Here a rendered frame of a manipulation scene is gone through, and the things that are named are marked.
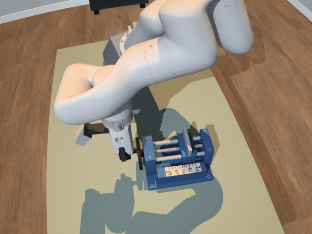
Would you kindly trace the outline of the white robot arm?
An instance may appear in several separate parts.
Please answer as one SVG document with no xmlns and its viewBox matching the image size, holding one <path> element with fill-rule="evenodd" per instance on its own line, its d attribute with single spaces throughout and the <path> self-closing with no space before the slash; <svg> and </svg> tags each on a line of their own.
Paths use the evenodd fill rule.
<svg viewBox="0 0 312 234">
<path fill-rule="evenodd" d="M 78 145 L 109 133 L 105 126 L 119 132 L 128 125 L 131 99 L 141 89 L 213 67 L 216 42 L 235 55 L 254 44 L 244 0 L 155 0 L 128 30 L 115 65 L 75 63 L 64 71 L 54 112 L 65 124 L 82 124 Z M 100 119 L 103 123 L 90 124 Z"/>
</svg>

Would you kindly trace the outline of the blue bench vise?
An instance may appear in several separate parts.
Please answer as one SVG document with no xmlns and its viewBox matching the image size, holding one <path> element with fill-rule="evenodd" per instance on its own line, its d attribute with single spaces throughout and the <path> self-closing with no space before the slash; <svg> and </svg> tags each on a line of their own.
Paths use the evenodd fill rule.
<svg viewBox="0 0 312 234">
<path fill-rule="evenodd" d="M 145 158 L 148 190 L 188 185 L 213 180 L 211 162 L 214 147 L 206 129 L 200 129 L 199 136 L 191 137 L 186 126 L 177 139 L 153 142 L 152 136 L 142 136 L 143 149 L 139 137 L 136 148 L 139 169 L 143 170 Z"/>
</svg>

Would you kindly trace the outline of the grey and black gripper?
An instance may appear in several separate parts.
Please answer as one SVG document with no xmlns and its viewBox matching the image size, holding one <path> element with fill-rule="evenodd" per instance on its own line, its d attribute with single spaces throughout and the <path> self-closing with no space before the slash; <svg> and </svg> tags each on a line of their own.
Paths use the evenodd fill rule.
<svg viewBox="0 0 312 234">
<path fill-rule="evenodd" d="M 109 128 L 103 124 L 106 128 L 109 129 L 109 134 L 115 155 L 119 155 L 119 159 L 122 162 L 131 159 L 131 154 L 134 153 L 131 122 L 121 128 L 119 132 L 115 132 L 114 129 Z"/>
</svg>

